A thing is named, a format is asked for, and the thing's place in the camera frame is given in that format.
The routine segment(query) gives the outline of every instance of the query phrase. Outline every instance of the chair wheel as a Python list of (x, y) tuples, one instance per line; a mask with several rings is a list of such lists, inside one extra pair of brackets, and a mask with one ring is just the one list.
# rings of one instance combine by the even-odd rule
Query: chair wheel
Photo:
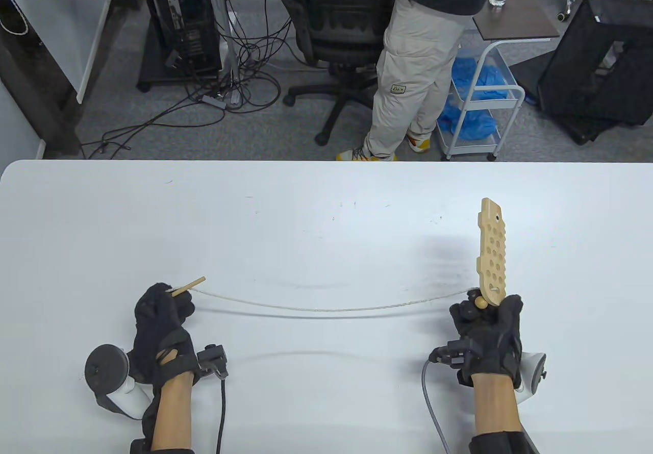
[(329, 135), (320, 132), (315, 135), (315, 142), (319, 146), (326, 146), (327, 143), (329, 142), (329, 137), (330, 137)]
[(282, 102), (284, 103), (284, 105), (287, 105), (288, 107), (292, 107), (294, 105), (295, 100), (296, 97), (294, 95), (288, 94), (286, 95), (286, 97), (284, 97)]
[(152, 88), (152, 84), (148, 82), (138, 82), (136, 84), (136, 88), (138, 88), (140, 92), (148, 93), (149, 90)]

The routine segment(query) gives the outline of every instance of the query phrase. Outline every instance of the forearm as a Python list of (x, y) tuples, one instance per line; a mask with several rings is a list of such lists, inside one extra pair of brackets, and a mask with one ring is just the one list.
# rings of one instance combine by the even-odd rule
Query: forearm
[(476, 405), (476, 435), (522, 431), (512, 379), (501, 374), (473, 374), (471, 379)]
[(192, 372), (173, 377), (161, 388), (152, 451), (191, 448), (192, 388)]

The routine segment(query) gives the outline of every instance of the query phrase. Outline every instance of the white cart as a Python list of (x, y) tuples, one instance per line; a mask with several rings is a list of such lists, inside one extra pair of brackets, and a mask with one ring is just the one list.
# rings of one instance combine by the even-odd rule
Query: white cart
[[(476, 61), (476, 71), (471, 84), (457, 85), (452, 81), (449, 101), (459, 107), (461, 114), (453, 134), (438, 126), (438, 139), (442, 150), (442, 161), (451, 160), (455, 155), (487, 154), (490, 162), (496, 160), (504, 145), (515, 118), (524, 102), (525, 91), (517, 85), (510, 68), (506, 64), (499, 46), (514, 43), (548, 42), (552, 37), (558, 37), (558, 31), (539, 8), (535, 0), (508, 0), (501, 9), (495, 9), (486, 4), (481, 12), (474, 16), (476, 29), (485, 41), (491, 41), (488, 46), (473, 49), (461, 49), (459, 58), (473, 58)], [(493, 65), (501, 72), (506, 83), (504, 85), (477, 85), (481, 69), (485, 65)], [(505, 91), (504, 99), (479, 99), (479, 92)], [(497, 126), (496, 132), (486, 139), (478, 141), (463, 141), (460, 139), (465, 116), (469, 111), (492, 111), (509, 109), (509, 120), (504, 126)]]

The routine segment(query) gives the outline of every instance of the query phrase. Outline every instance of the white wall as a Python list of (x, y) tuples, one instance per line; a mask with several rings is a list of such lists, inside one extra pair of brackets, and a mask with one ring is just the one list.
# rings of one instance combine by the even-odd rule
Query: white wall
[(0, 174), (16, 160), (34, 159), (40, 139), (0, 82)]

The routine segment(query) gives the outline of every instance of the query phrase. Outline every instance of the hand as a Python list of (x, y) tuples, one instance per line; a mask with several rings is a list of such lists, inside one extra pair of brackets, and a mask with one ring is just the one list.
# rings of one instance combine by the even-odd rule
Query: hand
[[(168, 284), (154, 284), (138, 300), (134, 310), (137, 332), (134, 349), (129, 354), (130, 363), (140, 373), (139, 382), (155, 386), (198, 368), (193, 342), (182, 328), (182, 323), (194, 312), (191, 293), (173, 298), (170, 289)], [(172, 351), (177, 354), (174, 359), (170, 358)]]
[(518, 295), (506, 297), (499, 307), (480, 310), (474, 300), (481, 295), (472, 289), (469, 299), (450, 307), (460, 338), (471, 338), (480, 346), (480, 355), (468, 354), (459, 371), (459, 382), (472, 386), (472, 374), (504, 374), (515, 388), (521, 384), (519, 366), (522, 342), (519, 335), (519, 314), (524, 304)]

